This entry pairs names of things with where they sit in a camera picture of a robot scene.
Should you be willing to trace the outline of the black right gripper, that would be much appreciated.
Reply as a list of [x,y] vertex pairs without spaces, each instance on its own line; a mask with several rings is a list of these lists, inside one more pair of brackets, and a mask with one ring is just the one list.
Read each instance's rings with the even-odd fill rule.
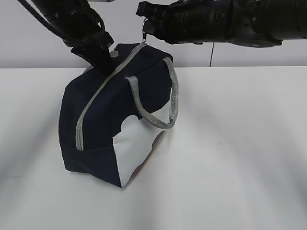
[[139,3],[145,33],[169,44],[224,42],[229,25],[229,0],[178,0],[170,5]]

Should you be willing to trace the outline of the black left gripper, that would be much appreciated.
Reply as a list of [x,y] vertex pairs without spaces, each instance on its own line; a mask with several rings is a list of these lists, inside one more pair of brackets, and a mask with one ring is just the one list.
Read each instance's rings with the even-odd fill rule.
[[108,47],[113,43],[99,14],[86,0],[34,0],[50,25],[65,37],[71,53],[105,75],[113,72]]

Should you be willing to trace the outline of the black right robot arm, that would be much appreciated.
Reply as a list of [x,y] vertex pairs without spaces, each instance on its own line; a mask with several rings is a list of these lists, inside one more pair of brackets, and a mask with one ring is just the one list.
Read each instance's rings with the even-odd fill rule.
[[267,48],[307,37],[306,0],[178,0],[139,3],[143,32],[169,44]]

